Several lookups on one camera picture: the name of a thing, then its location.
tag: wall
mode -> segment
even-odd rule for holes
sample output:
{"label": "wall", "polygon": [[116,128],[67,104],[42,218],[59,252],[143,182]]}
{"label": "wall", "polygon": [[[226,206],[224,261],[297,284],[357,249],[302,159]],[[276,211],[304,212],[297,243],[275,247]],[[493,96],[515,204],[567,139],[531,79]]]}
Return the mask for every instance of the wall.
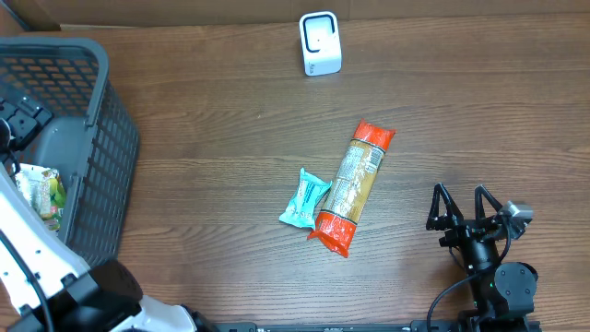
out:
{"label": "wall", "polygon": [[330,9],[340,19],[590,12],[588,0],[12,0],[38,3],[59,24],[182,26],[296,21]]}

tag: wood grain surface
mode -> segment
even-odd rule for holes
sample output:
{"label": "wood grain surface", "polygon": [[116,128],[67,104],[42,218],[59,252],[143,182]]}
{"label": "wood grain surface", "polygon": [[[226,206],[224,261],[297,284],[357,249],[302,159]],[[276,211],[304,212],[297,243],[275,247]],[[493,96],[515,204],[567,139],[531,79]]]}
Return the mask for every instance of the wood grain surface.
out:
{"label": "wood grain surface", "polygon": [[[535,209],[509,261],[533,319],[590,330],[590,15],[341,23],[342,72],[306,77],[297,24],[71,31],[111,57],[142,136],[120,260],[216,322],[402,323],[462,278],[425,231],[443,182]],[[277,220],[299,169],[329,180],[360,118],[398,130],[350,258]],[[467,289],[435,318],[472,307]],[[0,322],[17,316],[7,300]]]}
{"label": "wood grain surface", "polygon": [[43,14],[31,14],[41,8],[58,24],[128,27],[293,22],[303,14],[319,10],[331,10],[340,20],[590,12],[587,0],[7,1],[30,8],[23,12],[33,18],[32,23],[44,22]]}

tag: printed label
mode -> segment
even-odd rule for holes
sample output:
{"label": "printed label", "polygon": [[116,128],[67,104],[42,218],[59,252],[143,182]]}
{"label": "printed label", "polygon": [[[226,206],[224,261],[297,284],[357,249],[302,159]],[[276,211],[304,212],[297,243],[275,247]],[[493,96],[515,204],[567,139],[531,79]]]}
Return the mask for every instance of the printed label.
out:
{"label": "printed label", "polygon": [[384,152],[378,148],[373,148],[371,151],[371,156],[367,162],[367,166],[365,166],[365,170],[369,173],[377,172],[379,168],[379,164],[381,163],[381,159],[384,156]]}
{"label": "printed label", "polygon": [[344,156],[344,159],[340,164],[340,170],[338,170],[336,177],[349,181],[352,180],[363,153],[364,150],[362,148],[348,147],[347,154]]}

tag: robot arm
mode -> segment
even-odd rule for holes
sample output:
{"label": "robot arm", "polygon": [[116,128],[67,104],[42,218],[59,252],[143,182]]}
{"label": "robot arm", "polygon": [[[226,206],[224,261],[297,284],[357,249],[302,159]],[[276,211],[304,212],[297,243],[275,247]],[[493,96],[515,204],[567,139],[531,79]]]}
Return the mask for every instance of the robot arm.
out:
{"label": "robot arm", "polygon": [[[116,260],[90,268],[47,231],[37,213],[0,168],[0,231],[30,270],[48,300],[56,330],[196,331],[180,305],[143,295],[131,273]],[[0,278],[22,318],[9,331],[52,330],[43,319],[40,297],[14,253],[0,245]]]}

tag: clear plastic wrapper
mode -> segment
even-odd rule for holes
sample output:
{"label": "clear plastic wrapper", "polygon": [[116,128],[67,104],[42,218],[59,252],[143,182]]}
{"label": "clear plastic wrapper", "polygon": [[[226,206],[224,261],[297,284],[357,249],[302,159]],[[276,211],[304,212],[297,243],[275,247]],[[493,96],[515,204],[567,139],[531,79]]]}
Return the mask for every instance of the clear plastic wrapper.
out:
{"label": "clear plastic wrapper", "polygon": [[65,207],[65,189],[59,171],[20,164],[15,175],[18,191],[39,214],[50,231],[58,232]]}

